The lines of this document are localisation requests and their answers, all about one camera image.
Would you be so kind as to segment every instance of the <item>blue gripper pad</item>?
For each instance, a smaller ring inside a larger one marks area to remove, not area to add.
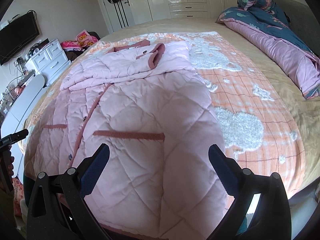
[[[79,193],[82,198],[92,193],[110,158],[110,150],[108,145],[100,146],[96,153],[97,155],[95,159],[92,161],[91,165],[84,172],[80,179]]]
[[[235,160],[227,158],[216,144],[209,148],[209,161],[227,194],[237,197],[240,184],[237,172],[241,171],[240,166]]]

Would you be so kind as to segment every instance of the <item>beige bed sheet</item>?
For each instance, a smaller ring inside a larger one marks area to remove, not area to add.
[[[165,19],[134,25],[102,39],[112,42],[145,33],[217,31],[233,46],[247,55],[273,85],[295,119],[305,147],[306,168],[300,190],[320,177],[320,97],[305,100],[301,91],[281,68],[240,34],[217,24],[212,19]],[[45,99],[44,95],[37,105]]]

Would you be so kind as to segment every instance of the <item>cabinet handle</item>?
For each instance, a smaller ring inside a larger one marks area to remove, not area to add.
[[[58,65],[58,61],[51,67],[51,68],[54,68],[56,65]]]

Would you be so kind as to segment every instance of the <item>headboard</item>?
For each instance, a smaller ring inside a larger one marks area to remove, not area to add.
[[[320,55],[320,24],[311,9],[294,0],[273,0],[290,18],[290,29],[317,55]]]

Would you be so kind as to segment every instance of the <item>flat screen tv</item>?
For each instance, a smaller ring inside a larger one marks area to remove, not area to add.
[[[9,61],[39,35],[33,11],[12,21],[0,30],[0,65]]]

